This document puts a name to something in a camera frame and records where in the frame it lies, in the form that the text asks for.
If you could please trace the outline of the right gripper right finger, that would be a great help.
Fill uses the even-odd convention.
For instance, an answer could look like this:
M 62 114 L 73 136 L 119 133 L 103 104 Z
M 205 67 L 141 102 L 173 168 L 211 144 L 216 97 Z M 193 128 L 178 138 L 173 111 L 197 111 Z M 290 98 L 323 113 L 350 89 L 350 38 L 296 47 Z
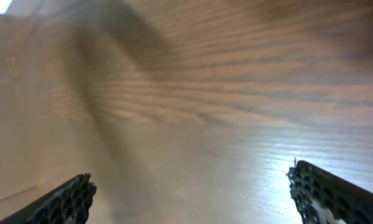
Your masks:
M 373 224 L 373 193 L 307 161 L 286 174 L 303 223 Z

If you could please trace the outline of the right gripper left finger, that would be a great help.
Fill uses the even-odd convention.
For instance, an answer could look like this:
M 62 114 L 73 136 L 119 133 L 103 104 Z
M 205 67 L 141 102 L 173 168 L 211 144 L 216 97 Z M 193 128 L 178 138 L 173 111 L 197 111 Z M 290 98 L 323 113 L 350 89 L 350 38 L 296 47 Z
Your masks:
M 0 220 L 0 224 L 86 224 L 97 187 L 79 174 Z

